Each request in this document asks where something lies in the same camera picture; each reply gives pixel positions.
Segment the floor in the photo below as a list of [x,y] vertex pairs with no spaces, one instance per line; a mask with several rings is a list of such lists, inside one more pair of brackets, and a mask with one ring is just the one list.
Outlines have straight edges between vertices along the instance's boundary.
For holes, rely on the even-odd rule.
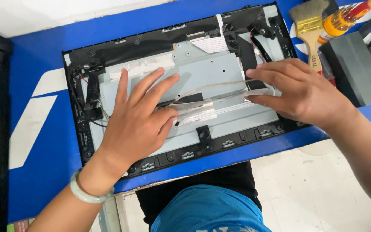
[[[264,224],[273,232],[371,231],[371,200],[332,140],[254,159],[251,166]],[[136,195],[120,197],[122,231],[147,232]]]

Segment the white stripe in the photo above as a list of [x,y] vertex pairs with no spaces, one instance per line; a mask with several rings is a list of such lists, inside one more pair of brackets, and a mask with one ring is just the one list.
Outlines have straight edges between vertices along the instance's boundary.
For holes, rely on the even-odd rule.
[[9,169],[22,167],[57,96],[31,98],[9,139]]
[[32,97],[68,89],[64,68],[45,72],[35,87]]

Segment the person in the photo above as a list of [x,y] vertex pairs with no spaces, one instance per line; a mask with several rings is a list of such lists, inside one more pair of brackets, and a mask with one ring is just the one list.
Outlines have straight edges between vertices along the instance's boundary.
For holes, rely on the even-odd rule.
[[[163,145],[178,112],[154,108],[180,78],[176,73],[150,88],[163,73],[164,69],[158,68],[147,75],[127,98],[128,73],[122,70],[104,139],[77,176],[77,184],[86,194],[106,195],[135,161]],[[246,75],[270,83],[282,92],[281,97],[253,95],[247,99],[288,119],[323,129],[342,151],[371,198],[371,123],[344,95],[298,59],[260,64]],[[248,162],[195,175],[180,184],[176,182],[137,191],[150,231],[270,231],[263,224]],[[169,193],[158,197],[162,194],[159,188],[165,185],[169,186],[165,188],[170,189]],[[43,209],[28,232],[89,231],[102,205],[103,202],[80,200],[68,185]]]

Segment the right hand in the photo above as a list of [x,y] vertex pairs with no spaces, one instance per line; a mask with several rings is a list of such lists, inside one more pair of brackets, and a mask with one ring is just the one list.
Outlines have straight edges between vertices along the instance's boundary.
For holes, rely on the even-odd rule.
[[326,130],[358,111],[330,82],[299,59],[264,63],[247,70],[246,75],[282,92],[281,97],[252,95],[246,98],[288,119]]

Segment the paint brush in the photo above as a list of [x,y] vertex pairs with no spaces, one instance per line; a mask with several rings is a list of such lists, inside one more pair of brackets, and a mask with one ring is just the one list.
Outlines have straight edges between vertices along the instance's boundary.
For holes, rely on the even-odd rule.
[[328,7],[326,0],[311,0],[297,5],[289,11],[296,24],[296,35],[309,50],[309,66],[322,74],[322,64],[317,55],[316,42],[323,31],[322,13]]

